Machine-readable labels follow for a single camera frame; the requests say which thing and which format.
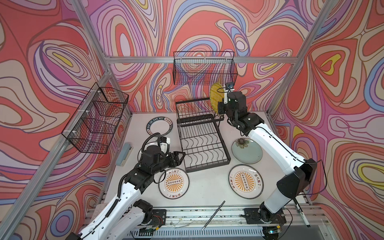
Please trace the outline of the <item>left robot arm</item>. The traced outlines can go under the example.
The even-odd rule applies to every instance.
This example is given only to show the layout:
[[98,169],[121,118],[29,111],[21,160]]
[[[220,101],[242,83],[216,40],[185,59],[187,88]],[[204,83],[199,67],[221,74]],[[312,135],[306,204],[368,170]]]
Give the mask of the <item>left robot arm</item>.
[[159,146],[149,146],[135,167],[123,175],[113,200],[78,234],[70,233],[67,240],[121,240],[136,226],[152,219],[153,206],[142,200],[144,191],[154,177],[168,168],[181,165],[186,153],[164,153]]

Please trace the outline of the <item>pale green flower plate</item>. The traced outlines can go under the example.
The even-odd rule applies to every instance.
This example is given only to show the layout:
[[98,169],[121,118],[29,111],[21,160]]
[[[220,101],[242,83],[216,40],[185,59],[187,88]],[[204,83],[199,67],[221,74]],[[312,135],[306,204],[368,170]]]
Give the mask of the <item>pale green flower plate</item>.
[[248,165],[258,163],[263,157],[261,146],[247,138],[236,139],[232,144],[232,153],[237,160]]

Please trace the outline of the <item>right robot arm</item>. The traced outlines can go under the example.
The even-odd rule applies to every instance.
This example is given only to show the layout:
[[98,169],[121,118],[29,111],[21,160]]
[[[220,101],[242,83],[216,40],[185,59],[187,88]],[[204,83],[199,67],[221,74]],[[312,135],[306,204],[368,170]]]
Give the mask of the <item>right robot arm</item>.
[[300,156],[277,137],[259,115],[249,112],[246,96],[241,92],[226,91],[219,94],[218,100],[211,97],[210,101],[218,115],[226,115],[229,125],[258,143],[285,174],[259,208],[260,220],[272,222],[276,213],[312,182],[318,163]]

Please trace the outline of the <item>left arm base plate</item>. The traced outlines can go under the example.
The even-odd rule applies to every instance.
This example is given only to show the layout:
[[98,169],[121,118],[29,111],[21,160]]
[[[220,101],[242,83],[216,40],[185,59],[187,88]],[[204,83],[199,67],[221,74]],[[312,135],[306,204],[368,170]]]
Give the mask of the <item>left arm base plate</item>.
[[167,216],[166,209],[154,209],[152,211],[151,219],[144,220],[144,222],[141,225],[151,226],[152,228],[155,228],[155,227],[160,228],[161,226],[166,224],[166,216]]

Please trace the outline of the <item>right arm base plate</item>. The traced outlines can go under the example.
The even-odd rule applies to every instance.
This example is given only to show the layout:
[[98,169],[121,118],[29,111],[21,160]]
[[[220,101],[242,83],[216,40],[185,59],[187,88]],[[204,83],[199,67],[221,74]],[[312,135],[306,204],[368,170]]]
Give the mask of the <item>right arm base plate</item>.
[[241,217],[245,218],[248,225],[284,225],[287,223],[283,209],[275,214],[260,208],[245,208]]

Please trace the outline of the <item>yellow striped plate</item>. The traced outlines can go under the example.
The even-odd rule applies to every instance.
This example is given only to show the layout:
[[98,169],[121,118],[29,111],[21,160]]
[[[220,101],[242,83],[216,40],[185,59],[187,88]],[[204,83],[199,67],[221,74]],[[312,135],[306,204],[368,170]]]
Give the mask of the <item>yellow striped plate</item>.
[[213,111],[218,115],[220,115],[219,102],[223,101],[224,93],[225,92],[223,91],[223,86],[219,82],[214,83],[210,88],[209,98],[211,102],[211,107]]

